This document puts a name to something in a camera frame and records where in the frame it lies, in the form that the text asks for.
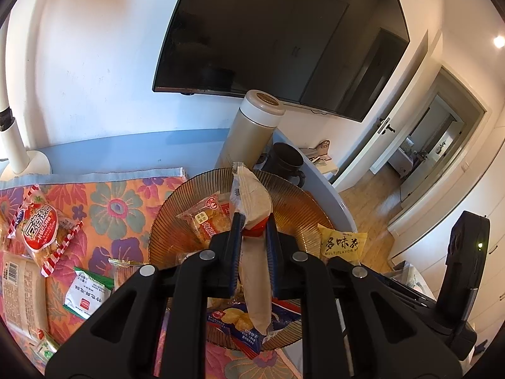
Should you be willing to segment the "yellow peanut snack bag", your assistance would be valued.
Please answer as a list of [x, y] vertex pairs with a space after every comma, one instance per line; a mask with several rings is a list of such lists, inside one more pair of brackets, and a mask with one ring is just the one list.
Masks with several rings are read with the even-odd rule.
[[367, 233], [338, 231], [318, 225], [321, 234], [320, 258], [327, 262], [340, 257], [353, 265], [360, 265], [361, 256], [367, 241]]

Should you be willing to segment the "red round-label snack bag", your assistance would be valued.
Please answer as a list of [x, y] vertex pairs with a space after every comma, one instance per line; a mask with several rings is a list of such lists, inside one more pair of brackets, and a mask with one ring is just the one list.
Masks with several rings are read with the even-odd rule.
[[81, 227], [82, 221], [63, 214], [32, 185], [10, 221], [7, 238], [23, 243], [41, 275], [49, 277]]

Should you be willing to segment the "white snack bag red patch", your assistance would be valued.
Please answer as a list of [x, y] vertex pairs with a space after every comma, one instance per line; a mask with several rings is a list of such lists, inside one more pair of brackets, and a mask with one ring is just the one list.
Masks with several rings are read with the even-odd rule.
[[265, 228], [273, 212], [270, 194], [242, 163], [233, 165], [230, 212], [245, 217], [241, 227], [239, 276], [248, 315], [254, 328], [265, 335], [271, 323], [271, 287]]

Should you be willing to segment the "brown bar clear wrapper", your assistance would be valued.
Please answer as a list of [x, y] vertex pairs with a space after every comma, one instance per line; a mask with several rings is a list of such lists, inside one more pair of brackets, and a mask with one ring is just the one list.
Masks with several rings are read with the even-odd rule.
[[143, 266], [143, 263], [114, 258], [110, 258], [109, 263], [112, 268], [114, 290], [118, 290], [125, 281], [127, 281], [139, 268]]

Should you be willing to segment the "green white small sachet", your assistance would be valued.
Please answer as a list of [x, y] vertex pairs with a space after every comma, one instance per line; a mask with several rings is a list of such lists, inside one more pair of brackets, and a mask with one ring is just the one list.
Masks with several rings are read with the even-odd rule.
[[74, 272], [75, 278], [65, 294], [63, 307], [86, 320], [111, 296], [114, 281], [78, 267], [74, 267]]

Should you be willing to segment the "white snack bag lower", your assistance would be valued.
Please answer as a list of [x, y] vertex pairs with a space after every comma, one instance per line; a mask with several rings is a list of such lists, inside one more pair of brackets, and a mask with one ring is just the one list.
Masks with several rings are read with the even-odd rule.
[[3, 252], [2, 296], [9, 328], [35, 341], [48, 331], [45, 278], [34, 261]]

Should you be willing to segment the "blue chip bag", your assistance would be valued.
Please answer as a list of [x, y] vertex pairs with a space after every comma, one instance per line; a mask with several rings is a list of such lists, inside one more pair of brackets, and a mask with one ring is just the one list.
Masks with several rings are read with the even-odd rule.
[[228, 342], [223, 347], [237, 347], [250, 359], [264, 350], [275, 350], [301, 339], [301, 308], [296, 301], [276, 298], [271, 302], [270, 325], [265, 334], [254, 326], [245, 303], [234, 303], [222, 310], [209, 310], [207, 324], [216, 328]]

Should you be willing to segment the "amber ribbed glass bowl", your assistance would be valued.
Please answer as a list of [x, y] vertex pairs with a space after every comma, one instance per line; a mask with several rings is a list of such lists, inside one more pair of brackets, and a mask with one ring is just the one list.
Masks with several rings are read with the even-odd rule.
[[[163, 313], [171, 303], [169, 323], [164, 329], [162, 371], [179, 370], [184, 363], [194, 364], [198, 376], [205, 359], [207, 298], [229, 298], [236, 287], [245, 217], [236, 213], [231, 230], [213, 236], [210, 247], [189, 257], [183, 264], [169, 267], [149, 247], [155, 267], [153, 310]], [[267, 220], [267, 245], [274, 257], [269, 260], [276, 294], [301, 303], [304, 368], [308, 376], [324, 370], [332, 356], [343, 356], [345, 344], [336, 298], [324, 262], [297, 248], [289, 235], [278, 234], [273, 217]]]

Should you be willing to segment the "floral orange table mat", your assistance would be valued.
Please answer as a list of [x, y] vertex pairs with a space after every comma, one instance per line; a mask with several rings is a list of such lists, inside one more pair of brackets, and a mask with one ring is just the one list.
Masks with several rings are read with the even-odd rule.
[[[75, 267], [112, 278], [109, 259], [148, 262], [153, 221], [165, 199], [187, 181], [187, 174], [180, 168], [147, 175], [128, 174], [126, 179], [119, 179], [119, 174], [96, 174], [91, 179], [69, 180], [66, 184], [34, 180], [50, 204], [83, 225], [54, 273], [45, 279], [49, 336], [58, 345], [84, 322], [63, 307], [65, 294], [75, 278]], [[1, 212], [8, 219], [15, 214], [29, 187], [1, 187]], [[293, 364], [287, 350], [270, 350], [250, 359], [241, 351], [207, 342], [206, 378], [301, 378], [301, 357], [296, 358]]]

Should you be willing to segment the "orange fried snack bag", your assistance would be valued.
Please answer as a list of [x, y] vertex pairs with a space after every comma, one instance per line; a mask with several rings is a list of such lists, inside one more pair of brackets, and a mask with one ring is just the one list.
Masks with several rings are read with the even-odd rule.
[[177, 216], [189, 225], [205, 247], [210, 244], [214, 235], [227, 232], [231, 227], [229, 214], [223, 210], [219, 197], [220, 193], [213, 193]]

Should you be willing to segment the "keys on table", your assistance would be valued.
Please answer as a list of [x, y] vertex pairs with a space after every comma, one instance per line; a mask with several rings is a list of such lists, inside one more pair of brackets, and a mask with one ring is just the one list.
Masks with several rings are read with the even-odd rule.
[[300, 152], [304, 154], [312, 163], [316, 164], [320, 161], [328, 162], [331, 160], [329, 155], [330, 141], [323, 140], [315, 147], [300, 148]]

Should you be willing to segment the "black mug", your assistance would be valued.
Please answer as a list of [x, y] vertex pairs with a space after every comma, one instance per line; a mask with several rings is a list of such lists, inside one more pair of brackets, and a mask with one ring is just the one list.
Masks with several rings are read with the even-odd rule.
[[306, 176], [302, 172], [304, 160], [296, 148], [282, 142], [276, 142], [268, 152], [262, 167], [264, 172], [277, 175], [286, 181], [298, 179], [297, 187], [304, 187]]

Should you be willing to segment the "white lamp stand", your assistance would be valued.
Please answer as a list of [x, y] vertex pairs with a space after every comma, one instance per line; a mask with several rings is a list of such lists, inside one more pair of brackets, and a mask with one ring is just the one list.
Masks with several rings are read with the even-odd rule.
[[14, 118], [9, 98], [5, 75], [5, 52], [9, 16], [1, 26], [1, 145], [7, 153], [7, 165], [1, 169], [1, 180], [9, 181], [23, 175], [48, 175], [51, 173], [49, 159], [43, 152], [28, 151]]

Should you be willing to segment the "beige thermos bottle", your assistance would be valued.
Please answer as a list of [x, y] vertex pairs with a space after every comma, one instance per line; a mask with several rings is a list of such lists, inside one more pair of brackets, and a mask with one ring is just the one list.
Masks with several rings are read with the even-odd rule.
[[248, 91], [223, 143], [216, 167], [231, 168], [235, 162], [242, 162], [252, 169], [284, 114], [282, 102], [274, 96], [260, 90]]

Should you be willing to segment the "black wall television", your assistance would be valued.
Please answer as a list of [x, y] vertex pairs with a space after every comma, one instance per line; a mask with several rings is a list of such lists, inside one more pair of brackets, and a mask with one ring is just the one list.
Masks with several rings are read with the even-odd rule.
[[400, 0], [178, 0], [152, 88], [256, 89], [362, 122], [409, 41]]

